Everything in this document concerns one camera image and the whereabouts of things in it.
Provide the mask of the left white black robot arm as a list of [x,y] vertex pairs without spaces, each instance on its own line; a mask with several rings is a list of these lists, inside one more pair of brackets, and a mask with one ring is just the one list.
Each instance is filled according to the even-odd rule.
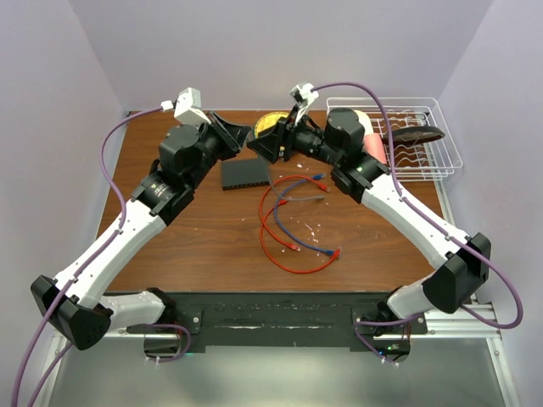
[[168,332],[176,322],[176,302],[166,293],[152,287],[110,296],[106,290],[135,254],[193,201],[213,166],[240,153],[249,133],[248,126],[215,112],[198,123],[171,127],[148,175],[121,205],[118,220],[66,269],[31,284],[45,321],[79,350],[119,328],[149,325]]

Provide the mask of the black network switch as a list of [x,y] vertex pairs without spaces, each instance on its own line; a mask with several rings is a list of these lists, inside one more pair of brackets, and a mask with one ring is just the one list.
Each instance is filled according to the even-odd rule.
[[237,159],[221,163],[223,191],[268,185],[266,166],[259,159]]

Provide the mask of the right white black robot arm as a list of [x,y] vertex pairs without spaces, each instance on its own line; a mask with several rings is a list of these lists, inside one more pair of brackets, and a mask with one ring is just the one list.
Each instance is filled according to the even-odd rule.
[[364,148],[371,129],[361,112],[336,108],[327,114],[324,128],[309,116],[281,118],[248,147],[271,164],[293,153],[330,164],[342,193],[386,219],[427,259],[434,272],[396,289],[378,312],[380,327],[396,333],[412,315],[431,309],[455,313],[487,281],[489,267],[483,260],[490,256],[491,243],[482,233],[469,236],[395,184],[390,168]]

